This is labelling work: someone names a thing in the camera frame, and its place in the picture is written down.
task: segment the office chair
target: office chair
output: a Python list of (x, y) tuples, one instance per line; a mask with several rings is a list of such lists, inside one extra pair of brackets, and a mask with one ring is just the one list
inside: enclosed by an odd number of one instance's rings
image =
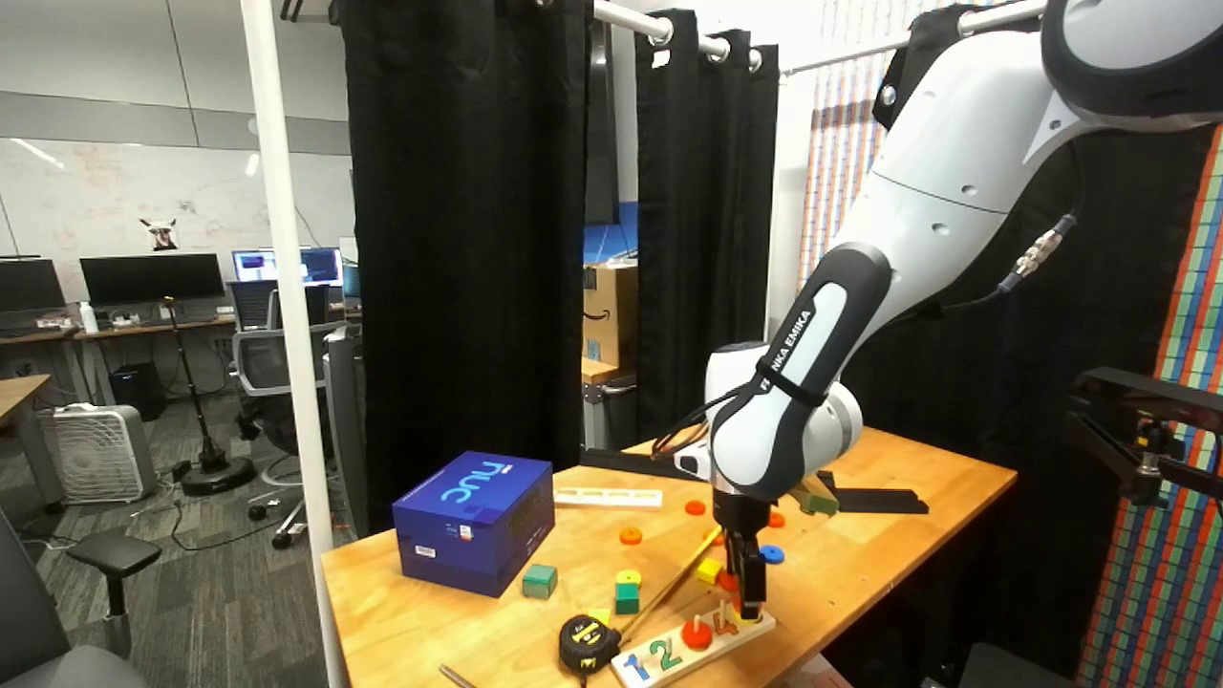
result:
[(106, 645), (74, 645), (53, 595), (47, 593), (22, 538), (0, 514), (0, 688), (141, 688), (141, 672), (125, 665), (131, 630), (122, 607), (122, 580), (159, 558), (159, 548), (94, 535), (67, 549), (67, 558), (94, 567), (106, 577)]

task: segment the blue cardboard box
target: blue cardboard box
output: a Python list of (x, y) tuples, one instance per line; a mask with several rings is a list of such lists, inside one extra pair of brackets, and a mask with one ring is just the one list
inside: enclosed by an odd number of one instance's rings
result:
[(464, 452), (392, 500), (404, 577), (502, 595), (555, 529), (550, 461)]

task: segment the black curtain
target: black curtain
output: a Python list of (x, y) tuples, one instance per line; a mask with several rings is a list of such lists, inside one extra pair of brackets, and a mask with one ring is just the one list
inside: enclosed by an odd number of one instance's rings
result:
[(764, 338), (776, 142), (776, 51), (725, 29), (729, 57), (713, 60), (693, 12), (656, 14), (671, 43), (637, 35), (641, 437), (701, 408), (713, 349)]
[[(1199, 133), (1088, 133), (1028, 184), (983, 261), (922, 312), (875, 333), (845, 371), (869, 424), (978, 455), (1019, 474), (957, 575), (959, 607), (927, 607), (947, 655), (997, 644), (1073, 675), (1111, 533), (1117, 478), (1066, 445), (1069, 385), (1084, 367), (1153, 367), (1190, 210)], [(1064, 214), (1078, 226), (1018, 293), (987, 293)]]
[(589, 4), (345, 9), (369, 523), (457, 452), (581, 446)]

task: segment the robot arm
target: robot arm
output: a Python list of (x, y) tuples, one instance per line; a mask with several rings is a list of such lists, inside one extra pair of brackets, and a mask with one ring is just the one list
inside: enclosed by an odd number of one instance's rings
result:
[[(764, 601), (755, 533), (768, 506), (845, 455), (860, 433), (855, 403), (838, 385), (848, 357), (966, 273), (1041, 166), (1066, 142), (1088, 129), (1159, 133), (1219, 124), (1223, 87), (1203, 80), (1219, 57), (1214, 0), (1055, 0), (1045, 35), (975, 35), (925, 73), (840, 236), (809, 273), (768, 352), (754, 363), (748, 357), (710, 359), (710, 380), (729, 391), (710, 408), (707, 438), (713, 516), (729, 542), (729, 575), (741, 577), (747, 614)], [(1181, 77), (1181, 91), (1153, 96), (1149, 69), (1164, 73), (1163, 85)], [(1108, 98), (1078, 87), (1098, 85), (1093, 77), (1111, 85)]]

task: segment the black stand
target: black stand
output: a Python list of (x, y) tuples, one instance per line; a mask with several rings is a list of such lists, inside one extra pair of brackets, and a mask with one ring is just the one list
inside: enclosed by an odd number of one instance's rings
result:
[(228, 491), (251, 480), (257, 465), (250, 458), (228, 461), (227, 452), (218, 452), (215, 437), (205, 433), (200, 391), (196, 391), (196, 375), (190, 375), (190, 359), (189, 359), (189, 345), (185, 345), (185, 328), (178, 328), (176, 297), (163, 297), (163, 306), (168, 306), (168, 328), (176, 333), (176, 349), (178, 349), (178, 363), (185, 363), (185, 375), (189, 375), (196, 424), (200, 424), (200, 465), (190, 465), (178, 478), (178, 487), (185, 487), (189, 498), (228, 492)]

